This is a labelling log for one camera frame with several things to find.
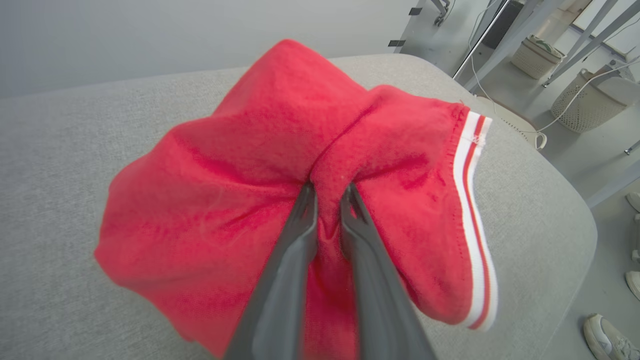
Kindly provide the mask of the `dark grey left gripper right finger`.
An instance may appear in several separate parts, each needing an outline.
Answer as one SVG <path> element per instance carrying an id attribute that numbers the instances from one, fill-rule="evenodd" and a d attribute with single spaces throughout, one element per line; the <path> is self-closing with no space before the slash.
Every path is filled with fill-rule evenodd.
<path id="1" fill-rule="evenodd" d="M 342 251 L 352 269 L 359 360 L 437 360 L 356 185 L 340 200 Z"/>

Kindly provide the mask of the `white metal table frame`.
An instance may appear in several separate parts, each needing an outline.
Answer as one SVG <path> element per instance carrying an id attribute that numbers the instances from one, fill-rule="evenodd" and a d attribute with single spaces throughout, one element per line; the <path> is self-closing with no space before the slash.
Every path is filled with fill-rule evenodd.
<path id="1" fill-rule="evenodd" d="M 620 29 L 637 14 L 640 14 L 640 0 L 635 0 L 627 7 L 626 10 L 617 16 L 617 18 L 615 18 L 608 27 L 599 32 L 597 37 L 580 49 L 580 46 L 585 43 L 586 39 L 590 34 L 592 34 L 592 31 L 599 25 L 606 14 L 610 12 L 617 1 L 618 0 L 606 0 L 605 4 L 592 19 L 587 29 L 580 35 L 578 41 L 576 41 L 572 49 L 569 51 L 567 59 L 562 62 L 558 70 L 551 74 L 550 79 L 544 85 L 549 85 L 557 80 L 560 75 L 576 64 L 578 60 L 587 57 L 590 51 L 599 47 L 599 45 L 601 45 L 610 35 Z M 473 78 L 468 80 L 463 87 L 467 91 L 473 91 L 473 89 L 478 87 L 480 80 L 498 66 L 498 64 L 500 64 L 500 62 L 502 62 L 510 52 L 516 50 L 523 39 L 528 35 L 531 35 L 534 31 L 539 30 L 544 21 L 549 18 L 553 11 L 558 9 L 563 2 L 564 0 L 526 0 L 523 10 L 516 18 L 515 28 L 507 31 L 503 41 L 501 41 L 496 50 L 493 51 L 493 54 L 490 55 L 489 59 L 479 70 L 473 71 Z"/>

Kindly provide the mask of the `red and white garment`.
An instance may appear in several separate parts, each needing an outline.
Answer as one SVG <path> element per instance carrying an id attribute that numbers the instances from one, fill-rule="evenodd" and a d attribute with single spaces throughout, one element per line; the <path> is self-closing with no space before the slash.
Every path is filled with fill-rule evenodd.
<path id="1" fill-rule="evenodd" d="M 318 196 L 304 356 L 355 360 L 339 203 L 354 183 L 425 316 L 485 331 L 498 278 L 473 177 L 491 119 L 461 102 L 366 89 L 284 39 L 209 116 L 175 126 L 109 186 L 94 257 L 186 340 L 226 351 L 305 183 Z"/>

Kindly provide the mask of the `grey chair caster base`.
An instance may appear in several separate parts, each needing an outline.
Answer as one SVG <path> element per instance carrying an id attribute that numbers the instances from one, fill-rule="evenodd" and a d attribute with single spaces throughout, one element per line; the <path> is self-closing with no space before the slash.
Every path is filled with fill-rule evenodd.
<path id="1" fill-rule="evenodd" d="M 446 20 L 450 11 L 451 0 L 431 0 L 434 6 L 439 11 L 439 15 L 435 18 L 434 25 L 441 27 L 442 23 Z"/>

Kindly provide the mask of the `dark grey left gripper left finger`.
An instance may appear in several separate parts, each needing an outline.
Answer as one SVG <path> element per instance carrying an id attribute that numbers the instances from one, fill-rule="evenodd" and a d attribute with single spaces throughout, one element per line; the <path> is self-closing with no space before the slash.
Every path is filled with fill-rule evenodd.
<path id="1" fill-rule="evenodd" d="M 307 276 L 318 250 L 318 196 L 302 186 L 223 360 L 303 360 Z"/>

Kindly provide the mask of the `white laundry basket green contents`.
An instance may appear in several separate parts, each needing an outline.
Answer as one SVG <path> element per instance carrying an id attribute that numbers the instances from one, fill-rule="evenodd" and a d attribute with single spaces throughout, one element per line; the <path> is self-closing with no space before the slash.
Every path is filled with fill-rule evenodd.
<path id="1" fill-rule="evenodd" d="M 530 35 L 521 42 L 510 62 L 532 79 L 539 80 L 550 75 L 565 57 L 544 39 Z"/>

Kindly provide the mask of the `white perforated laundry basket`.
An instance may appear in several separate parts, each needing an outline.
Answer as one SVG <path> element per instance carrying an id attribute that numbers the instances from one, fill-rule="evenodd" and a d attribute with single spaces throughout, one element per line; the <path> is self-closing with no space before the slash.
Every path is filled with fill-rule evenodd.
<path id="1" fill-rule="evenodd" d="M 596 85 L 587 83 L 593 75 L 586 68 L 580 69 L 551 105 L 554 119 L 574 133 L 598 128 L 629 107 Z"/>

